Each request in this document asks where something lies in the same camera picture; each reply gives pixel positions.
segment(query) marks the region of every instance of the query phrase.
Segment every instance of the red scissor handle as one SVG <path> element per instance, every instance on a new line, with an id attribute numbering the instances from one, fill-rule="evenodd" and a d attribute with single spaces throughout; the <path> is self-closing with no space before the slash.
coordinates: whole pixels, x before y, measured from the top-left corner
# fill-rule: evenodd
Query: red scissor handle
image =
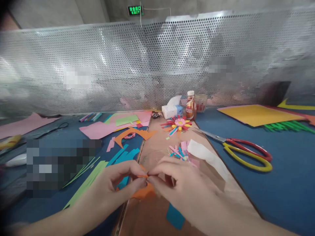
<path id="1" fill-rule="evenodd" d="M 226 139 L 226 141 L 229 142 L 229 143 L 231 143 L 231 144 L 233 144 L 233 145 L 235 145 L 235 146 L 238 147 L 239 149 L 242 149 L 242 150 L 244 150 L 244 151 L 250 152 L 251 154 L 257 155 L 257 156 L 259 156 L 259 157 L 265 159 L 265 160 L 268 161 L 268 162 L 271 162 L 271 160 L 272 160 L 272 156 L 271 156 L 271 154 L 270 154 L 269 152 L 267 152 L 265 149 L 263 149 L 262 147 L 260 147 L 260 146 L 258 146 L 258 145 L 256 145 L 256 144 L 254 144 L 254 143 L 251 143 L 251 142 L 245 141 L 245 140 L 241 140 L 241 139 Z M 246 145 L 249 145 L 249 146 L 252 146 L 253 148 L 255 148 L 255 149 L 257 149 L 258 151 L 260 151 L 261 153 L 263 153 L 264 155 L 255 153 L 255 152 L 249 150 L 248 148 L 246 148 L 246 147 L 240 145 L 240 144 L 237 143 L 237 142 L 243 143 L 243 144 L 246 144 Z"/>

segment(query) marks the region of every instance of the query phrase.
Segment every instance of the perforated metal panel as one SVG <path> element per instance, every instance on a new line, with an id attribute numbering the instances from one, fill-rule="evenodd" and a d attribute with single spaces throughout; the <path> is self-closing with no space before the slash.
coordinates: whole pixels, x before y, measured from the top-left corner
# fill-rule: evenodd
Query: perforated metal panel
<path id="1" fill-rule="evenodd" d="M 4 115 L 159 109 L 188 90 L 208 105 L 260 103 L 273 82 L 315 91 L 315 10 L 169 17 L 1 33 Z M 91 67 L 65 89 L 65 67 Z"/>

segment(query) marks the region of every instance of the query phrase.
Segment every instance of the scissor blade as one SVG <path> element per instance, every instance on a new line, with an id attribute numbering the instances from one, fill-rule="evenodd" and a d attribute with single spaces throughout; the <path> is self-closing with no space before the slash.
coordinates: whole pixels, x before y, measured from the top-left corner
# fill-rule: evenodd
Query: scissor blade
<path id="1" fill-rule="evenodd" d="M 215 140 L 218 140 L 218 141 L 222 142 L 222 143 L 224 143 L 226 141 L 225 138 L 221 138 L 221 137 L 219 137 L 217 135 L 214 135 L 214 134 L 211 134 L 211 133 L 209 133 L 207 131 L 204 131 L 204 130 L 201 130 L 201 129 L 198 129 L 198 128 L 195 128 L 195 129 L 200 131 L 200 132 L 202 132 L 202 133 L 204 133 L 204 134 L 206 134 L 206 135 L 208 135 L 209 137 L 211 137 L 211 138 L 213 138 Z"/>

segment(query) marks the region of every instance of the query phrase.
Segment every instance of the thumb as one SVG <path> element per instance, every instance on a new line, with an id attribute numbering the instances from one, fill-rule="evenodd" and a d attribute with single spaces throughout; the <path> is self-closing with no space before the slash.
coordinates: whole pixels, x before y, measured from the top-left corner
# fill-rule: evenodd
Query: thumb
<path id="1" fill-rule="evenodd" d="M 139 189 L 145 188 L 147 186 L 145 178 L 137 178 L 133 180 L 130 184 L 115 193 L 115 198 L 117 199 L 117 204 L 120 206 L 125 201 L 129 200 L 132 195 L 134 195 Z"/>
<path id="2" fill-rule="evenodd" d="M 149 176 L 148 182 L 151 183 L 168 201 L 171 202 L 171 198 L 174 197 L 175 190 L 172 186 L 169 186 L 165 181 L 157 176 Z"/>

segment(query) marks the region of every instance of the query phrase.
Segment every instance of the green exit sign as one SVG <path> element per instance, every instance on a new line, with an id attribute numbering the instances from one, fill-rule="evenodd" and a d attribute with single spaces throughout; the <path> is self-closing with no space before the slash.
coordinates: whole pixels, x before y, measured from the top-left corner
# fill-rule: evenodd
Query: green exit sign
<path id="1" fill-rule="evenodd" d="M 137 16 L 137 15 L 143 15 L 143 8 L 142 6 L 128 6 L 128 13 L 129 16 Z"/>

